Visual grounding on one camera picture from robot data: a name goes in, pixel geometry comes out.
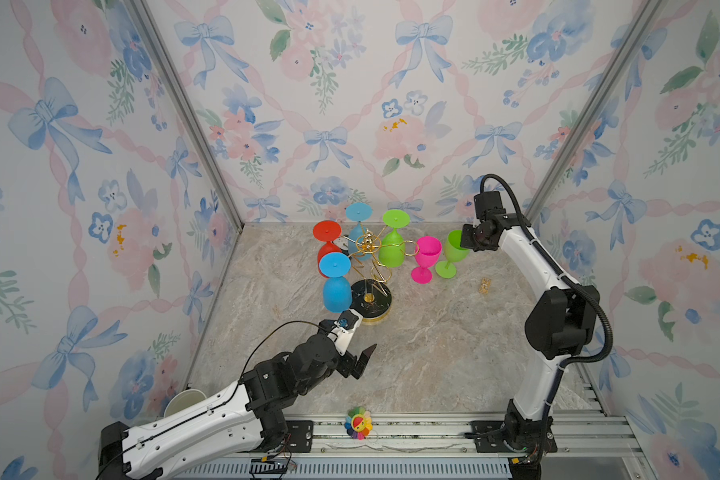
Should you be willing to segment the green wine glass front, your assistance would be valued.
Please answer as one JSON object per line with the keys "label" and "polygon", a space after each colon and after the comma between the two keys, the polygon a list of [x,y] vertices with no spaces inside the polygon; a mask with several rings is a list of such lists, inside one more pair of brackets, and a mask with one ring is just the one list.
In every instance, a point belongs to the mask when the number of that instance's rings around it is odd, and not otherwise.
{"label": "green wine glass front", "polygon": [[467,257],[469,249],[461,246],[461,240],[461,230],[453,230],[446,237],[443,243],[443,255],[445,259],[435,265],[435,271],[441,278],[453,278],[457,274],[456,264]]}

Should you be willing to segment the green wine glass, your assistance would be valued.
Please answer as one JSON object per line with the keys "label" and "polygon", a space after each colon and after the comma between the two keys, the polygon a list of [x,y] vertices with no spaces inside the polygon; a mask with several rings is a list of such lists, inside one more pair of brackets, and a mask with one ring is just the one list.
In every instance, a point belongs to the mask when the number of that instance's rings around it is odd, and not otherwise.
{"label": "green wine glass", "polygon": [[443,243],[443,255],[445,259],[435,265],[435,271],[441,278],[453,278],[457,274],[456,264],[467,257],[469,249],[461,246],[461,240],[461,230],[453,230],[446,237]]}
{"label": "green wine glass", "polygon": [[403,210],[390,209],[382,219],[389,232],[382,239],[379,261],[388,268],[400,267],[406,258],[406,240],[399,230],[410,223],[410,217]]}

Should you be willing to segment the magenta wine glass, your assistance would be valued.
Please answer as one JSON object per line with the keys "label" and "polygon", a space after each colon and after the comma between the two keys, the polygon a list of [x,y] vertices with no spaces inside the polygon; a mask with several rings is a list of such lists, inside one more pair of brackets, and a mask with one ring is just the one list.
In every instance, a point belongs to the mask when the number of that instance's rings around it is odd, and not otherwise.
{"label": "magenta wine glass", "polygon": [[436,237],[423,236],[416,241],[416,246],[417,267],[411,271],[411,278],[417,284],[428,284],[433,278],[431,269],[439,261],[442,253],[442,244]]}

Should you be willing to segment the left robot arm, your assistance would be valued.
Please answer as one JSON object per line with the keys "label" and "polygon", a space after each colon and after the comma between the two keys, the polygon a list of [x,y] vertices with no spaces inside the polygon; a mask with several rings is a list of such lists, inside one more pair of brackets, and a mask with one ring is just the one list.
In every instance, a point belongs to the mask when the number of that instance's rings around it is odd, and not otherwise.
{"label": "left robot arm", "polygon": [[97,476],[171,479],[227,454],[278,450],[288,435],[285,409],[332,373],[360,378],[375,349],[355,356],[334,335],[316,333],[173,415],[135,427],[110,424],[101,432]]}

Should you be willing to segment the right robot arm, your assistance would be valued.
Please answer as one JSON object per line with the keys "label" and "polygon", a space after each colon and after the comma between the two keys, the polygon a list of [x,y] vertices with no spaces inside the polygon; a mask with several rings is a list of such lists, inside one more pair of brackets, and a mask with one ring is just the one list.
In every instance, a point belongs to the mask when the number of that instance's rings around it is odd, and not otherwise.
{"label": "right robot arm", "polygon": [[534,464],[551,445],[552,406],[567,366],[594,334],[593,304],[599,296],[562,269],[523,217],[498,207],[479,213],[477,221],[463,226],[461,246],[507,254],[531,286],[536,304],[524,324],[532,355],[503,426],[496,434],[474,433],[473,437],[500,439],[525,455],[524,464]]}

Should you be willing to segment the gold wine glass rack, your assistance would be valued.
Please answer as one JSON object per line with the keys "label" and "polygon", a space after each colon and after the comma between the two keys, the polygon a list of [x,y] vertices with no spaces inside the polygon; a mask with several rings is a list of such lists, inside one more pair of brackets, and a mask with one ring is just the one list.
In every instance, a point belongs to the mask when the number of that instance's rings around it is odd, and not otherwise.
{"label": "gold wine glass rack", "polygon": [[[365,225],[364,228],[365,236],[361,252],[368,255],[367,259],[360,262],[348,256],[351,261],[350,272],[357,277],[351,282],[351,307],[364,317],[364,323],[374,324],[384,320],[392,309],[393,293],[390,282],[393,270],[399,267],[388,268],[382,265],[378,258],[382,239],[389,229],[383,226],[376,233]],[[414,257],[418,250],[414,241],[405,240],[406,258],[404,262]]]}

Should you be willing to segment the blue wine glass front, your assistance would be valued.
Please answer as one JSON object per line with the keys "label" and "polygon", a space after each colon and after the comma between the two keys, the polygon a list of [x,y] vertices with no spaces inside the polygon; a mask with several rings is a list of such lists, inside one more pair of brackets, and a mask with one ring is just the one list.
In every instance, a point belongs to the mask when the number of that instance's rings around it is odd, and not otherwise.
{"label": "blue wine glass front", "polygon": [[350,308],[352,291],[346,278],[350,269],[350,259],[341,252],[328,253],[319,262],[319,270],[326,277],[323,302],[330,312],[341,313]]}

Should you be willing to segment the green wine glass back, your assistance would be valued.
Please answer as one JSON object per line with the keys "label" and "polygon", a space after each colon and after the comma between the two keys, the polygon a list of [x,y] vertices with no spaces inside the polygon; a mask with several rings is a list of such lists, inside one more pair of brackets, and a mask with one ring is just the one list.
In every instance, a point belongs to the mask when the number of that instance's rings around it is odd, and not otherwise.
{"label": "green wine glass back", "polygon": [[410,217],[403,210],[390,209],[382,219],[389,232],[382,239],[379,261],[388,268],[400,267],[406,258],[406,240],[399,230],[410,223]]}

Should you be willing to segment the light blue wine glass back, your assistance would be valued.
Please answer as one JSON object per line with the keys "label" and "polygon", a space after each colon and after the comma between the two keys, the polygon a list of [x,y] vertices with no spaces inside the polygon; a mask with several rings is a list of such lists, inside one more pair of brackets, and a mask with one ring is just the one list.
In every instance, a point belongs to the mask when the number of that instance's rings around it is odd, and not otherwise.
{"label": "light blue wine glass back", "polygon": [[368,257],[367,254],[361,252],[361,246],[365,236],[363,223],[371,217],[372,208],[366,203],[357,202],[349,205],[346,208],[345,213],[347,219],[355,223],[350,232],[346,235],[348,256],[362,262]]}

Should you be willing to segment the red wine glass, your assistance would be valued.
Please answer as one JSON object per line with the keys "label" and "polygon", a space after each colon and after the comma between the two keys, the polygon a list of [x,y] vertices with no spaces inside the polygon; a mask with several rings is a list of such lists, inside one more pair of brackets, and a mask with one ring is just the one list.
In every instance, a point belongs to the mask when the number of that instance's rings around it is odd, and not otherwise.
{"label": "red wine glass", "polygon": [[336,244],[336,241],[342,236],[342,228],[339,223],[332,220],[323,220],[314,226],[312,234],[316,240],[322,243],[317,253],[317,266],[320,266],[320,262],[328,254],[344,253]]}

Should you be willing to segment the small brown cookie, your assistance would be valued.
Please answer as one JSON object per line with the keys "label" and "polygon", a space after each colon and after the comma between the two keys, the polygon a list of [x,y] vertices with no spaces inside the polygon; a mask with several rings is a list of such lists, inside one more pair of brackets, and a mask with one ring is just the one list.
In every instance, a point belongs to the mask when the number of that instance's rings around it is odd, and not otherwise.
{"label": "small brown cookie", "polygon": [[487,278],[483,278],[480,283],[479,292],[483,295],[486,295],[489,293],[490,288],[492,285],[492,281]]}

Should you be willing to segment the rainbow flower toy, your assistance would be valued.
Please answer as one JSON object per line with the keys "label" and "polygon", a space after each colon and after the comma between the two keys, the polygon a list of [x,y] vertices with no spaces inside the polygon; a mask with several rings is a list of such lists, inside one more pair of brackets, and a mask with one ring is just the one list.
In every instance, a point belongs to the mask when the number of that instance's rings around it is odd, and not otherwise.
{"label": "rainbow flower toy", "polygon": [[373,430],[371,413],[364,407],[349,410],[344,420],[344,429],[354,440],[367,439]]}

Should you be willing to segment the white paper cup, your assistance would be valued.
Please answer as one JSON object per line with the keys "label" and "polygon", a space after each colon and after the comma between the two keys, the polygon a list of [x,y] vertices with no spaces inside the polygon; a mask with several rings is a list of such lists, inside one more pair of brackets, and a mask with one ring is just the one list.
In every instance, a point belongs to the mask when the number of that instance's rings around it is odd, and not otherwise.
{"label": "white paper cup", "polygon": [[190,388],[177,393],[167,404],[163,416],[168,417],[207,399],[201,390]]}

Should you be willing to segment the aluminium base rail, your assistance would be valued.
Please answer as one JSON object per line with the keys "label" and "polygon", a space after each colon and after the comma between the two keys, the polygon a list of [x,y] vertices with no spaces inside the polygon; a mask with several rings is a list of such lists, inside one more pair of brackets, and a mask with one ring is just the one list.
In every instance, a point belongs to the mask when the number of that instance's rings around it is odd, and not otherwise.
{"label": "aluminium base rail", "polygon": [[656,473],[623,417],[598,410],[562,411],[535,466],[498,435],[495,414],[380,414],[364,440],[350,437],[337,415],[293,415],[290,433],[270,454],[235,441],[249,426],[211,439],[222,454],[198,448],[147,473],[149,479],[654,479]]}

